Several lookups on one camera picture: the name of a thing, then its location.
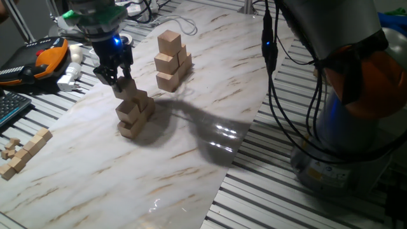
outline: wooden block tower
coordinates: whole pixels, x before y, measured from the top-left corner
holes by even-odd
[[[117,127],[123,137],[135,139],[155,111],[154,99],[148,97],[147,92],[138,90],[133,79],[120,77],[117,84],[122,91],[115,91],[114,96],[123,99],[116,108],[120,120]]]
[[[175,92],[192,66],[192,56],[181,43],[181,35],[169,30],[159,35],[158,49],[160,53],[154,58],[158,88]]]

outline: orange robot part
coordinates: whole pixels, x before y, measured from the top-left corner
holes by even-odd
[[[354,116],[379,119],[390,116],[407,103],[406,71],[387,53],[375,52],[362,60],[363,88],[358,101],[346,105]],[[325,68],[326,76],[339,99],[345,76]]]

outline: wooden block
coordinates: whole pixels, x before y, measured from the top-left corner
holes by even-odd
[[[175,92],[179,84],[178,71],[175,74],[158,73],[156,76],[157,86],[166,92]]]
[[[192,67],[192,55],[191,53],[187,52],[186,53],[186,58],[184,63],[186,64],[186,70],[190,69]]]
[[[155,111],[155,102],[153,98],[148,98],[147,107],[144,109],[143,113],[146,116],[146,119],[149,120],[151,115],[153,115]]]
[[[43,139],[41,136],[38,136],[38,135],[34,135],[34,137],[32,137],[32,139],[30,140],[30,142],[33,142],[34,144],[36,144],[37,147],[39,147],[40,149],[42,147],[44,147],[46,144],[45,139]]]
[[[25,163],[16,156],[11,159],[10,162],[8,162],[8,165],[12,167],[16,172],[20,172],[25,167]]]
[[[15,149],[11,149],[8,151],[7,157],[13,158],[15,156]]]
[[[157,71],[165,74],[173,74],[179,67],[178,55],[171,57],[166,54],[159,53],[154,57],[154,62]]]
[[[24,163],[27,163],[31,158],[31,154],[25,150],[25,149],[20,149],[16,154],[15,157],[18,157],[21,159]]]
[[[123,101],[116,108],[116,113],[120,121],[133,124],[140,116],[140,109],[138,105],[132,101]]]
[[[6,181],[8,181],[10,178],[12,178],[14,176],[14,174],[15,174],[15,170],[11,166],[4,164],[0,167],[0,175]]]
[[[3,158],[4,160],[7,160],[8,159],[8,152],[9,151],[7,149],[2,151],[1,152],[1,158]]]
[[[173,57],[181,50],[181,35],[167,30],[158,36],[158,49],[160,53]]]
[[[144,110],[148,103],[148,95],[147,92],[143,90],[137,90],[137,93],[134,97],[132,97],[132,102],[136,103],[139,107],[139,111],[141,112]]]
[[[40,147],[38,147],[35,143],[33,143],[32,141],[29,141],[27,144],[25,144],[23,146],[23,149],[27,150],[31,156],[34,156],[38,153],[38,151],[41,149]]]
[[[186,59],[186,45],[182,44],[181,45],[181,51],[179,51],[178,55],[178,64],[179,66],[181,66],[181,64],[183,64],[183,62]]]
[[[36,135],[42,137],[47,142],[52,138],[52,133],[50,132],[50,130],[44,127],[41,128],[41,130],[38,130]]]
[[[15,149],[15,145],[13,143],[9,142],[6,144],[5,148],[7,150]]]
[[[114,96],[118,99],[131,100],[137,93],[137,87],[133,79],[127,79],[119,77],[117,79],[117,84],[122,89],[121,92],[114,91]]]
[[[14,146],[17,146],[18,144],[20,144],[20,140],[19,140],[18,138],[16,138],[16,137],[12,137],[12,138],[10,139],[10,142],[11,142]]]
[[[121,121],[117,127],[123,137],[135,139],[140,134],[146,122],[146,117],[144,115],[140,115],[133,125]]]
[[[181,66],[179,66],[178,69],[179,81],[181,81],[186,76],[186,73],[188,72],[188,69],[191,68],[191,66],[192,66],[192,55],[188,53],[184,63],[181,64]]]

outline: electronic device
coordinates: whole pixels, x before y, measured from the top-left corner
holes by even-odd
[[[142,0],[131,0],[131,1],[115,1],[118,6],[127,6],[127,13],[130,17],[136,16],[142,10],[146,8]],[[156,0],[151,0],[150,9],[153,13],[158,13],[158,4]]]
[[[0,85],[32,84],[59,71],[68,56],[64,38],[43,38],[19,48],[0,67]]]
[[[13,92],[0,96],[0,127],[23,111],[30,103],[30,99]]]

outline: marble-patterned surface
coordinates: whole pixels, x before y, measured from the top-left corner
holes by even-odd
[[[98,84],[51,128],[54,137],[10,181],[0,179],[0,211],[27,228],[199,228],[266,94],[262,18],[197,3],[182,35],[193,69],[176,93],[159,90],[157,27],[134,50],[132,76],[156,112],[136,141],[123,138],[120,103]],[[279,27],[288,48],[293,35]]]

